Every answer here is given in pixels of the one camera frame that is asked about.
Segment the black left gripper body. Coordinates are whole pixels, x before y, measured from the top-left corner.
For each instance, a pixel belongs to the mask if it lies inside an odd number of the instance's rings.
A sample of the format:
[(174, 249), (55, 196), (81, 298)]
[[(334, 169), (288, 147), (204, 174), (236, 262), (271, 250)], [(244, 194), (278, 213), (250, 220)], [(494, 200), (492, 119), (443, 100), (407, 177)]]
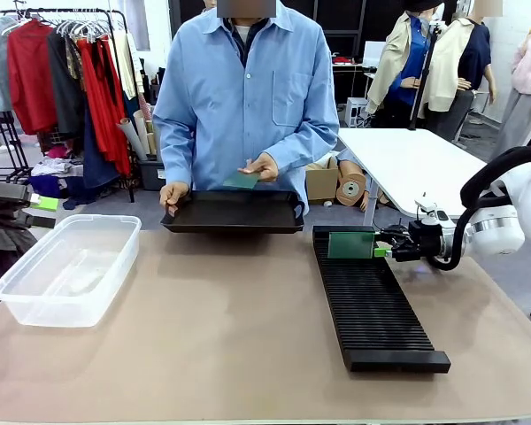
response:
[(0, 182), (0, 208), (21, 209), (31, 205), (31, 193), (26, 186)]

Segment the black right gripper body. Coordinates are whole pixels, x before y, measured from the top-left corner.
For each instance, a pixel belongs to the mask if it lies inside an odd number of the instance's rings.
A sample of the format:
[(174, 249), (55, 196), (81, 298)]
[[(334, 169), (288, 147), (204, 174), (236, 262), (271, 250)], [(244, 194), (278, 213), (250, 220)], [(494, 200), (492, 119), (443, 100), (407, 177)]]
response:
[(429, 225), (414, 220), (409, 223), (407, 232), (407, 239), (397, 246), (399, 262), (437, 257), (441, 253), (443, 228), (440, 224)]

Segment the person's right hand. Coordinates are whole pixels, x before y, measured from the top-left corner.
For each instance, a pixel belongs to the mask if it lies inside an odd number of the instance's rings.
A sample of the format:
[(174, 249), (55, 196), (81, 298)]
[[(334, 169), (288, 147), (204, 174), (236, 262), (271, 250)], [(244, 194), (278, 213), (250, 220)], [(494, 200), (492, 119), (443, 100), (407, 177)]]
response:
[(179, 201), (185, 197), (189, 191), (189, 185), (187, 185), (185, 182), (167, 183), (159, 192), (159, 203), (169, 214), (174, 215), (178, 209)]

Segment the person's left hand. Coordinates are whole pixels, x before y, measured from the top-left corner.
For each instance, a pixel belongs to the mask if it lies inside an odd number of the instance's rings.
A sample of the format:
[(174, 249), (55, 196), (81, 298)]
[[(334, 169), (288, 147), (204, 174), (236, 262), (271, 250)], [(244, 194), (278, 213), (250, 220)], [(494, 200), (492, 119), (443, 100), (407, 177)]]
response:
[(275, 182), (279, 176), (279, 168), (267, 152), (262, 152), (256, 159), (248, 159), (246, 166), (239, 168), (238, 171), (242, 174), (256, 175), (257, 182)]

